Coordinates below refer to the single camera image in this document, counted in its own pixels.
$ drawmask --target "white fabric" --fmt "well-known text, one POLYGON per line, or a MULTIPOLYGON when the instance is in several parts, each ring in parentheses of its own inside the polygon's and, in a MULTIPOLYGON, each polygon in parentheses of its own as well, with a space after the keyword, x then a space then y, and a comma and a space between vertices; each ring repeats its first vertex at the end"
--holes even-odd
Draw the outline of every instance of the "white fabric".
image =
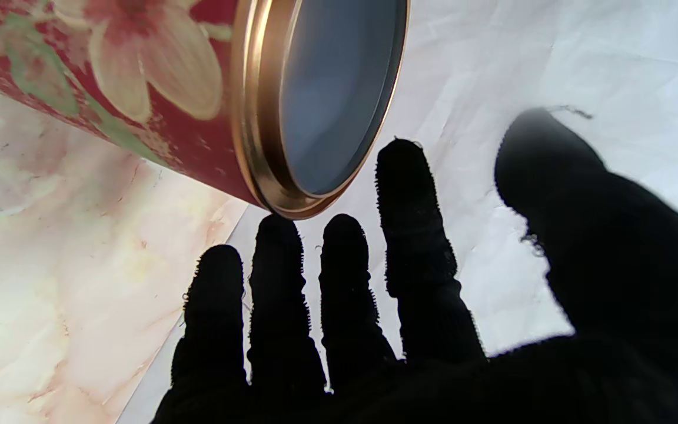
MULTIPOLYGON (((594 115, 589 121, 557 116, 611 169, 678 208, 678 0, 413 0, 403 70, 374 152, 395 136, 425 148, 457 253, 462 297, 490 355, 572 331, 544 282, 546 263, 519 242, 524 220, 503 206, 493 187, 498 143, 517 112, 565 104, 594 115)), ((336 205, 298 223, 312 336, 322 355, 318 257, 323 227, 339 213, 353 215, 365 229, 381 325, 401 354, 373 202, 375 157, 336 205)), ((230 239, 245 276, 264 216, 250 207, 230 239)), ((181 330, 167 341, 121 424, 149 421, 168 386, 181 330)))

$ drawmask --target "green leaf print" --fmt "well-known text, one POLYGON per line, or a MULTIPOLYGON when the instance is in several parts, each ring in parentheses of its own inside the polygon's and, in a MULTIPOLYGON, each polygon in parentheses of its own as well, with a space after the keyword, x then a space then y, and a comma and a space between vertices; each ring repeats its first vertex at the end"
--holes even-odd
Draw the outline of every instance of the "green leaf print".
POLYGON ((26 16, 9 14, 0 26, 0 42, 10 59, 12 80, 26 94, 64 116, 80 113, 62 59, 26 16))
POLYGON ((169 167, 167 162, 159 158, 153 150, 150 150, 147 145, 143 144, 135 134, 125 127, 122 121, 111 115, 111 113, 103 108, 96 99, 92 98, 91 95, 87 93, 85 93, 85 99, 87 105, 91 107, 97 115, 92 118, 91 121, 96 125, 96 128, 99 129, 99 131, 111 140, 112 143, 115 143, 121 148, 126 148, 126 150, 130 150, 130 152, 140 155, 163 167, 169 167))

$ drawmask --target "finger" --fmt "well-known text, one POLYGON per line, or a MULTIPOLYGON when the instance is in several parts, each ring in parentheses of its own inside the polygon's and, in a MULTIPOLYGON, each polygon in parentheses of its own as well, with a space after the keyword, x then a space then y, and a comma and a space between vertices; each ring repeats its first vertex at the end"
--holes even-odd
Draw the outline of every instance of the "finger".
POLYGON ((378 326, 369 279, 365 233, 354 218, 337 215, 323 232, 318 277, 323 346, 337 394, 396 360, 378 326))
POLYGON ((271 399, 316 397, 325 376, 302 289, 302 243, 294 223, 271 215, 258 229, 252 260, 252 386, 271 399))
POLYGON ((242 355, 242 262, 230 246, 200 257, 185 303, 185 336, 172 360, 172 386, 247 384, 242 355))
POLYGON ((422 149, 407 140, 391 142, 378 155, 376 178, 387 239, 387 290, 398 298, 407 360, 482 359, 422 149))

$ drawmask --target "floral pattern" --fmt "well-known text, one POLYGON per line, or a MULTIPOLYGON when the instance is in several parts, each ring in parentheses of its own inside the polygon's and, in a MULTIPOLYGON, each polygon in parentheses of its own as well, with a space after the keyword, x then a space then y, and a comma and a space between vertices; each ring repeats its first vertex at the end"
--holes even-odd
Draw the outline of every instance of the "floral pattern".
POLYGON ((199 120, 218 115, 221 66, 207 34, 190 16, 197 0, 54 0, 59 19, 90 29, 88 53, 99 89, 119 112, 152 115, 150 83, 199 120))

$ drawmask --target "gold rim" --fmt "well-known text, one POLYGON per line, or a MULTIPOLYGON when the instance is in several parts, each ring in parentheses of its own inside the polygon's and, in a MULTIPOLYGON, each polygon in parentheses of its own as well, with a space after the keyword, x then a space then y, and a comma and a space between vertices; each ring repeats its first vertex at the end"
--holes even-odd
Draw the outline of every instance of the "gold rim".
POLYGON ((325 195, 299 188, 291 175, 282 144, 280 99, 291 39, 302 0, 240 0, 232 43, 231 120, 234 148, 242 176, 261 206, 293 220, 310 218, 331 206, 368 159, 393 98, 401 53, 406 43, 410 0, 404 26, 384 84, 383 107, 376 110, 375 134, 363 160, 347 180, 325 195))

